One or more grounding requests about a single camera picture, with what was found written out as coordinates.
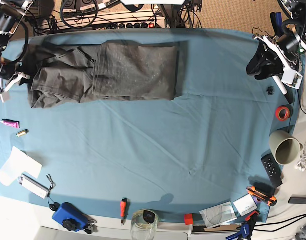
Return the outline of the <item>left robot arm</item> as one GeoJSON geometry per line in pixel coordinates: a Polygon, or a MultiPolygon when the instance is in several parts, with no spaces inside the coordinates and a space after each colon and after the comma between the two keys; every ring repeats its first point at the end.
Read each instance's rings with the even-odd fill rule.
{"type": "Polygon", "coordinates": [[[299,89],[303,75],[300,58],[306,53],[306,0],[279,0],[288,19],[281,21],[278,13],[270,14],[274,36],[254,34],[258,48],[246,67],[256,80],[273,78],[283,94],[285,86],[299,89]]]}

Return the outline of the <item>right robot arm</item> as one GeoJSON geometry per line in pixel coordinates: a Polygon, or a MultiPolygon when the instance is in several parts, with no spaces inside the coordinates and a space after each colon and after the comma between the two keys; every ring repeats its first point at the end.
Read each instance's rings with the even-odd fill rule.
{"type": "Polygon", "coordinates": [[[20,72],[19,69],[20,62],[28,49],[29,40],[28,28],[22,20],[33,4],[33,0],[13,4],[0,0],[0,101],[2,103],[10,99],[9,90],[14,85],[18,85],[21,80],[30,79],[29,75],[20,72]],[[19,26],[24,29],[24,46],[17,59],[9,61],[2,57],[2,52],[19,26]]]}

